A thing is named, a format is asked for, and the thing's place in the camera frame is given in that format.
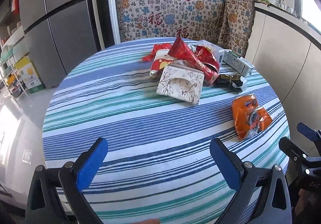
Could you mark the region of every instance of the metal screw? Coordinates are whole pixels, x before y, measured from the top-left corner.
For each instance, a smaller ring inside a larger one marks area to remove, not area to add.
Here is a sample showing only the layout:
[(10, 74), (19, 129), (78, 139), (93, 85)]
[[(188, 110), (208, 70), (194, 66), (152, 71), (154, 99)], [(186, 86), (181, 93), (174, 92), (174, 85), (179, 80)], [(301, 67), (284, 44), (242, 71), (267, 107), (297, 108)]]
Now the metal screw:
[(36, 167), (36, 171), (42, 171), (43, 170), (43, 166), (42, 165), (38, 165), (37, 167)]
[(282, 167), (280, 165), (275, 165), (274, 166), (274, 169), (276, 169), (277, 171), (281, 171), (282, 170)]
[(71, 168), (73, 166), (73, 162), (72, 161), (67, 161), (66, 163), (65, 163), (65, 167), (66, 168)]
[(252, 164), (252, 163), (250, 163), (249, 161), (246, 161), (246, 162), (244, 163), (244, 166), (245, 166), (245, 168), (250, 169), (250, 168), (252, 168), (252, 167), (253, 167), (253, 164)]

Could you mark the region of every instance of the floral tissue box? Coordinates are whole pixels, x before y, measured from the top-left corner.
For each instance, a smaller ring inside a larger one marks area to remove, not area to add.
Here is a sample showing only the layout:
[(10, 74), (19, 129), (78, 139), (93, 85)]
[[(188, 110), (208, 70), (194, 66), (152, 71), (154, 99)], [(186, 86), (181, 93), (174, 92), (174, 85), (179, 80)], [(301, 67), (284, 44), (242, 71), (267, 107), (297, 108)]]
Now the floral tissue box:
[(202, 71), (179, 64), (169, 64), (163, 70), (156, 93), (198, 105), (203, 80)]

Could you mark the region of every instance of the red snack wrapper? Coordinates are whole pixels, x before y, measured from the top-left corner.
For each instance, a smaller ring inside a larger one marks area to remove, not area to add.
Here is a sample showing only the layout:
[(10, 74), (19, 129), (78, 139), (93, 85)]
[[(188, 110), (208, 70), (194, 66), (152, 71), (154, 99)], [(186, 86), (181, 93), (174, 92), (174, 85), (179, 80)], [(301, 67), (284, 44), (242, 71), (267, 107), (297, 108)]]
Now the red snack wrapper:
[(204, 73), (205, 80), (209, 85), (211, 85), (219, 77), (218, 73), (212, 71), (210, 68), (204, 65), (179, 37), (176, 38), (173, 46), (168, 52), (168, 55), (178, 59), (186, 60), (192, 64), (195, 69), (201, 70)]
[(212, 67), (215, 71), (219, 71), (219, 63), (216, 60), (215, 56), (205, 47), (205, 46), (196, 46), (195, 55), (198, 59), (210, 67)]
[(154, 60), (156, 52), (161, 49), (170, 49), (172, 45), (170, 43), (154, 45), (153, 50), (149, 55), (146, 55), (142, 58), (143, 61), (151, 61)]

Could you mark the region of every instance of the striped tablecloth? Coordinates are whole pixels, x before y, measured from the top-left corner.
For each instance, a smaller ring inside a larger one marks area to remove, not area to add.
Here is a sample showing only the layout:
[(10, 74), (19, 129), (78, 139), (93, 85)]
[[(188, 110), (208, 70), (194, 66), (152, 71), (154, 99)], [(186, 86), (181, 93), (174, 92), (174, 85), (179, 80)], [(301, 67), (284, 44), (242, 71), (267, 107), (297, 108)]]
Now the striped tablecloth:
[[(134, 40), (93, 55), (64, 79), (49, 104), (43, 125), (47, 167), (75, 161), (98, 137), (108, 140), (103, 165), (83, 192), (104, 223), (149, 218), (160, 218), (162, 223), (214, 223), (234, 194), (210, 156), (209, 144), (216, 137), (242, 161), (257, 167), (287, 167), (288, 158), (278, 148), (279, 139), (289, 135), (285, 112), (258, 72), (247, 78), (248, 88), (242, 94), (254, 93), (273, 122), (242, 142), (231, 109), (237, 93), (203, 87), (195, 107), (155, 93), (158, 82), (149, 77), (151, 62), (141, 58), (154, 44), (174, 40)], [(220, 73), (235, 71), (223, 64)]]

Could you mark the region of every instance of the tiled floor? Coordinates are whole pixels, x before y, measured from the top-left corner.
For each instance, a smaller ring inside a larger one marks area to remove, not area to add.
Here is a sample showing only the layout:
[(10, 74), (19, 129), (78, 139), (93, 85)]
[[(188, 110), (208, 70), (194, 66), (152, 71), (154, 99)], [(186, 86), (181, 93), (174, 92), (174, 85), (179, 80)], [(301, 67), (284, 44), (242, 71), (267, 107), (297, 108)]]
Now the tiled floor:
[(5, 88), (0, 93), (0, 183), (12, 198), (0, 199), (24, 207), (34, 169), (45, 163), (42, 124), (56, 88), (45, 89), (15, 101)]

